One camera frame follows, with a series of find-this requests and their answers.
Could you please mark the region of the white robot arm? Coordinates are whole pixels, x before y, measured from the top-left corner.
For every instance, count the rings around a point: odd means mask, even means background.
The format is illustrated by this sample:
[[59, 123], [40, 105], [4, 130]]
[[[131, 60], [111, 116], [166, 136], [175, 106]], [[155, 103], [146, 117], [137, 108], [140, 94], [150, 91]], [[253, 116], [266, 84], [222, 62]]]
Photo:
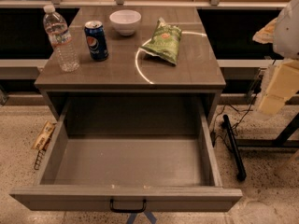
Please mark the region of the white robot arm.
[[263, 119], [274, 116], [299, 91], [299, 0], [291, 0], [278, 16], [256, 32], [253, 40], [273, 45], [283, 61], [264, 73], [255, 111]]

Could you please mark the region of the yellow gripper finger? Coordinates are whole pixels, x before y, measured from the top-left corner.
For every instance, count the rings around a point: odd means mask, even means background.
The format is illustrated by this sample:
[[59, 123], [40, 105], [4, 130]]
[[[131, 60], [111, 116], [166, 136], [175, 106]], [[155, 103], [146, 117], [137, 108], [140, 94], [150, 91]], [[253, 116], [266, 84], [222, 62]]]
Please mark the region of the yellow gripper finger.
[[264, 115], [272, 116], [275, 115], [284, 105], [285, 101], [283, 98], [273, 95], [264, 95], [257, 106], [257, 111]]
[[299, 91], [299, 61], [292, 59], [283, 60], [274, 71], [266, 94], [290, 100]]

